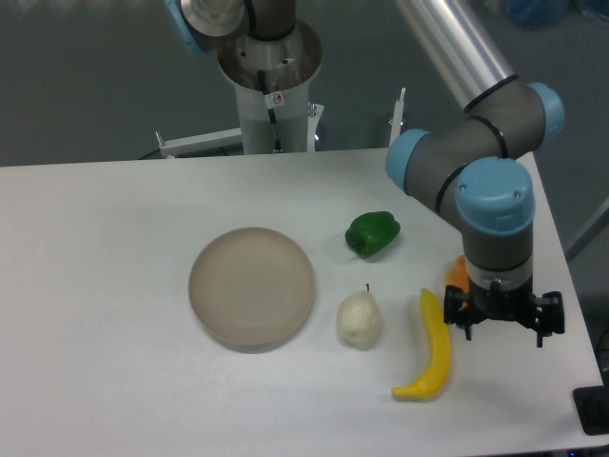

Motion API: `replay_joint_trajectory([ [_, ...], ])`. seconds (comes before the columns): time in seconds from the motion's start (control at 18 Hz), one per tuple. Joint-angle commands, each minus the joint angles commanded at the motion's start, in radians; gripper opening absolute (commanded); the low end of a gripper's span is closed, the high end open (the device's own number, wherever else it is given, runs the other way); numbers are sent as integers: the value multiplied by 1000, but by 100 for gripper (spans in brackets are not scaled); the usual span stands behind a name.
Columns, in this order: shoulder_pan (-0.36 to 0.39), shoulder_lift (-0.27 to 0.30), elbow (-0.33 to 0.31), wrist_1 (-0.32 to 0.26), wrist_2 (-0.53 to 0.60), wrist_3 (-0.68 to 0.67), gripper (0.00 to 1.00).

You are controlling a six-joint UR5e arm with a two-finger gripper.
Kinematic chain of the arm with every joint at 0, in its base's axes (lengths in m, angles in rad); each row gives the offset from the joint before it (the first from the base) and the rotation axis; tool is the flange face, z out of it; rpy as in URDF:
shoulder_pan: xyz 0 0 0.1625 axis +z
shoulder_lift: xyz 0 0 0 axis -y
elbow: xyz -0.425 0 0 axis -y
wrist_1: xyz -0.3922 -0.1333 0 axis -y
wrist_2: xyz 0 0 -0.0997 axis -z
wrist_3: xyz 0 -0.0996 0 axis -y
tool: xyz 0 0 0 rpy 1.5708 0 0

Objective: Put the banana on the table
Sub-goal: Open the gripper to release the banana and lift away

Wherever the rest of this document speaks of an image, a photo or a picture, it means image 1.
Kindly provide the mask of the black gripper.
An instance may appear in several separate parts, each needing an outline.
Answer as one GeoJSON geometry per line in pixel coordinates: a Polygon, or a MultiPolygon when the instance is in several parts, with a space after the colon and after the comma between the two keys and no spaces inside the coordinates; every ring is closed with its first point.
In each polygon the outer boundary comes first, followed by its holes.
{"type": "Polygon", "coordinates": [[[491,270],[465,260],[469,292],[446,286],[443,321],[464,331],[472,340],[472,327],[485,319],[518,322],[536,333],[536,345],[545,338],[565,332],[562,294],[550,291],[542,296],[532,292],[533,260],[508,270],[491,270]]]}

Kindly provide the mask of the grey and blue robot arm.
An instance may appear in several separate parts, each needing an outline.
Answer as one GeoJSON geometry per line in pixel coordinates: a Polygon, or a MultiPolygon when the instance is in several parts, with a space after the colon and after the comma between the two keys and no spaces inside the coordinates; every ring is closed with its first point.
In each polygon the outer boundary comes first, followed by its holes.
{"type": "MultiPolygon", "coordinates": [[[[440,135],[395,129],[385,158],[394,184],[462,235],[468,285],[446,289],[445,322],[516,322],[539,340],[563,333],[561,295],[533,291],[536,202],[519,162],[561,131],[560,97],[520,80],[466,2],[398,8],[465,115],[440,135]]],[[[322,48],[294,2],[168,1],[166,10],[186,49],[217,51],[235,88],[244,152],[314,148],[307,95],[322,48]]]]}

